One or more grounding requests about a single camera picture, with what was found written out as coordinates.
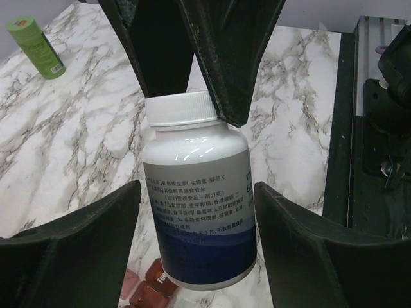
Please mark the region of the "white pill bottle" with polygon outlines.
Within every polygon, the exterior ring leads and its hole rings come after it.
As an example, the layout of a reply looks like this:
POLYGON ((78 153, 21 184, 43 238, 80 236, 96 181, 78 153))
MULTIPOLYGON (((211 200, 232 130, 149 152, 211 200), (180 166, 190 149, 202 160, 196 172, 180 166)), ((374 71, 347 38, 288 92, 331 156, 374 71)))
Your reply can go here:
POLYGON ((155 139, 142 151, 165 274, 214 291, 245 278, 257 256, 250 150, 208 92, 145 101, 155 139))

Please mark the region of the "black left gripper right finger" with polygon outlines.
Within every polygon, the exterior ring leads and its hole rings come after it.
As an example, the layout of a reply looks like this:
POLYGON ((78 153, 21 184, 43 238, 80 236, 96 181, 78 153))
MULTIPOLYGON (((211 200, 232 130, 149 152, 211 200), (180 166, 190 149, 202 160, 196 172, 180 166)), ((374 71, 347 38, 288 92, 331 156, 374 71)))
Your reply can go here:
POLYGON ((353 230, 264 182, 254 203, 275 307, 409 307, 410 241, 353 230))

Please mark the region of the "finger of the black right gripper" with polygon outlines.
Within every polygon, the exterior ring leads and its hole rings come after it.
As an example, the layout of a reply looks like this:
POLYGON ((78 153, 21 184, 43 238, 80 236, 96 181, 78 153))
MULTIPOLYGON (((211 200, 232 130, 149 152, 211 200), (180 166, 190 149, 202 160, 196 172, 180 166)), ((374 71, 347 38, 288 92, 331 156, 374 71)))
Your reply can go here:
POLYGON ((178 1, 218 118, 248 121, 259 64, 282 0, 178 1))
POLYGON ((146 98, 186 91, 193 48, 176 1, 100 0, 146 98))

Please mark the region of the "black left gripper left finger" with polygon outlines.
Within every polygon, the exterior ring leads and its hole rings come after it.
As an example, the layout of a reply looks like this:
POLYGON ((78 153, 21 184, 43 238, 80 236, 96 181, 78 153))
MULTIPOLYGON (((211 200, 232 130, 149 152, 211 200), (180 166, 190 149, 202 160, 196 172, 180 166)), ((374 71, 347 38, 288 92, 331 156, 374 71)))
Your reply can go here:
POLYGON ((1 239, 1 307, 117 307, 141 201, 131 181, 1 239))

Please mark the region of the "red weekly pill organizer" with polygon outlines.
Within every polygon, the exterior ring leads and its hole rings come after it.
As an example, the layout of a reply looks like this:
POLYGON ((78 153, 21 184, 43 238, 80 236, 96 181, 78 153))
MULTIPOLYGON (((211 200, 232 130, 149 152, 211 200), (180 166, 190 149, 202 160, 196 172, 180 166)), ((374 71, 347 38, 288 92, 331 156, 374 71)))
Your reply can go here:
POLYGON ((143 278, 126 269, 120 299, 128 302, 126 307, 167 307, 178 288, 165 274, 161 259, 157 258, 143 278))

